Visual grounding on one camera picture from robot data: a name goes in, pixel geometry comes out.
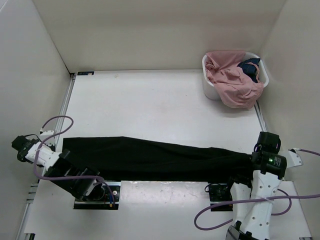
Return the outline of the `black trousers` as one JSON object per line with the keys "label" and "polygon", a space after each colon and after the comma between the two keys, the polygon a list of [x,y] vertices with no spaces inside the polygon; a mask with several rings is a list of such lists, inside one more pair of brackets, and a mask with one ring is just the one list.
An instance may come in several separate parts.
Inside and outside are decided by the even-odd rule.
{"label": "black trousers", "polygon": [[251,156],[216,147],[194,147],[125,136],[64,138],[69,150],[109,181],[226,183],[252,179]]}

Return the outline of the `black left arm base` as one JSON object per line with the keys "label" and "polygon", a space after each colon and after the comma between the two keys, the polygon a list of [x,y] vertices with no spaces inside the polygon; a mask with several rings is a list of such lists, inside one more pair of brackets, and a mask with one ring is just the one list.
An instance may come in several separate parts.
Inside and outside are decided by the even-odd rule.
{"label": "black left arm base", "polygon": [[118,210],[121,195],[120,181],[107,181],[95,186],[86,199],[75,199],[75,210]]}

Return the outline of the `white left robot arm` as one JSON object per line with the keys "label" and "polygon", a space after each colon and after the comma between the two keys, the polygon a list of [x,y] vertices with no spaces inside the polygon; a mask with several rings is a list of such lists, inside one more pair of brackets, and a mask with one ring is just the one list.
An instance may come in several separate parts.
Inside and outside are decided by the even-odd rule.
{"label": "white left robot arm", "polygon": [[43,178],[47,178],[78,200],[100,200],[105,188],[99,181],[100,172],[89,167],[83,160],[65,149],[55,152],[50,147],[41,145],[38,139],[28,139],[24,135],[17,136],[11,143],[17,151],[17,159],[21,162],[36,164],[45,169]]}

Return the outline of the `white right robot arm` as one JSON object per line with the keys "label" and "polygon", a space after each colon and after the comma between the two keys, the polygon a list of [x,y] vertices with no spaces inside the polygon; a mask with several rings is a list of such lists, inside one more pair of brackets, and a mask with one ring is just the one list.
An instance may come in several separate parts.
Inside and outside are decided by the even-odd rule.
{"label": "white right robot arm", "polygon": [[260,132],[251,155],[252,180],[236,180],[225,186],[232,204],[233,220],[227,240],[268,240],[273,201],[271,197],[282,183],[287,159],[279,155],[281,140],[277,134]]}

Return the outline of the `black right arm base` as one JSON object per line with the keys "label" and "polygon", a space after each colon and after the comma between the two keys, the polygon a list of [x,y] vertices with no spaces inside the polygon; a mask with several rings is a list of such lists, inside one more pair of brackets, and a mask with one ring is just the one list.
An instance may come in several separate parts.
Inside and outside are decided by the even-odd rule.
{"label": "black right arm base", "polygon": [[[220,202],[227,202],[232,200],[230,187],[226,183],[210,183],[205,186],[204,191],[209,195],[210,205],[216,205]],[[212,208],[211,212],[232,212],[233,205],[223,205]]]}

